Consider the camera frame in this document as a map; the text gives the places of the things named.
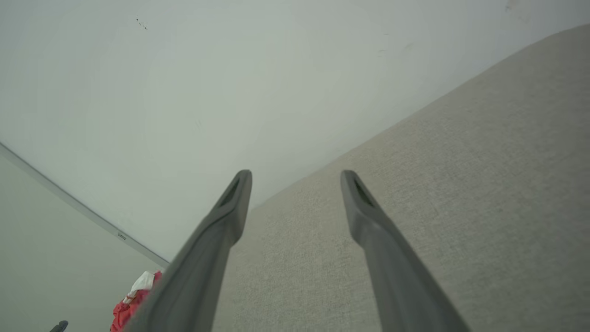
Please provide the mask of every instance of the red cloth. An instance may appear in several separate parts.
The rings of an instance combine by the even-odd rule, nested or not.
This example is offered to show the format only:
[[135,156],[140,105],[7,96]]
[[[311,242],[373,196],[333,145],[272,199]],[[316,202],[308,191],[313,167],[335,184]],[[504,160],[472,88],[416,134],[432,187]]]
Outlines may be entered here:
[[[157,271],[153,276],[153,284],[156,285],[158,280],[162,277],[162,273]],[[113,324],[111,324],[110,332],[122,332],[123,327],[127,324],[127,322],[131,319],[131,317],[135,314],[139,305],[143,302],[143,300],[147,297],[150,290],[148,289],[140,289],[137,291],[135,298],[131,301],[130,304],[123,303],[123,300],[119,302],[115,308],[113,309],[114,320]]]

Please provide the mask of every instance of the gray object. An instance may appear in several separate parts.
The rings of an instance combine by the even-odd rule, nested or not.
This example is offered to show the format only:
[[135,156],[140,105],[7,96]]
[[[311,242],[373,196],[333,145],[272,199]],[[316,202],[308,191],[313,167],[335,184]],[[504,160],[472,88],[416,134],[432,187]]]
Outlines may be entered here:
[[162,275],[126,332],[209,331],[230,247],[242,235],[252,174],[240,171]]
[[50,332],[64,332],[66,327],[68,327],[68,321],[63,320],[60,321],[60,323],[57,324],[54,328],[52,328]]
[[[252,189],[240,171],[126,327],[210,331],[230,247],[244,231]],[[342,172],[350,233],[366,253],[381,323],[390,331],[467,331],[404,237],[352,171]]]
[[340,177],[350,234],[363,249],[384,331],[467,331],[402,233],[353,171]]

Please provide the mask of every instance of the white ceiling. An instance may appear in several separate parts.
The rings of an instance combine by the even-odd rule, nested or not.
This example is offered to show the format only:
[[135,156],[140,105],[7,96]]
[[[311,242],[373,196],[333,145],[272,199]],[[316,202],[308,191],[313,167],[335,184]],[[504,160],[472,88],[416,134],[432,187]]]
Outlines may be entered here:
[[588,0],[4,0],[0,141],[172,259],[234,174],[256,206]]

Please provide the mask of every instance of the fabric texture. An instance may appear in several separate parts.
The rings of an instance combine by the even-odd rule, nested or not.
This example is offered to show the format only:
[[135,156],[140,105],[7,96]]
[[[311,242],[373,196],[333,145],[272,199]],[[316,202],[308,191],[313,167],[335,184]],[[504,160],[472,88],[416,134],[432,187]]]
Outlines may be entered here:
[[131,317],[135,314],[139,305],[149,295],[152,287],[162,277],[162,273],[157,271],[151,273],[145,271],[131,286],[131,291],[119,302],[113,309],[113,323],[110,332],[121,332]]
[[510,56],[293,184],[249,212],[214,330],[381,328],[346,222],[345,169],[472,330],[590,330],[589,108],[586,25]]

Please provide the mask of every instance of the white fabric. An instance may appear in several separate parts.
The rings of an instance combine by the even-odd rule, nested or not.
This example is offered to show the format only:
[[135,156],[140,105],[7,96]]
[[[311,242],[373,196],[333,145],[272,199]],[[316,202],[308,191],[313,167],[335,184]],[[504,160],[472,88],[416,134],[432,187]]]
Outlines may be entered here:
[[133,301],[133,299],[135,298],[137,291],[140,289],[152,289],[153,279],[154,274],[145,271],[137,280],[135,280],[135,283],[133,283],[133,286],[131,286],[131,291],[127,294],[125,299],[123,299],[123,303],[130,304],[131,301]]

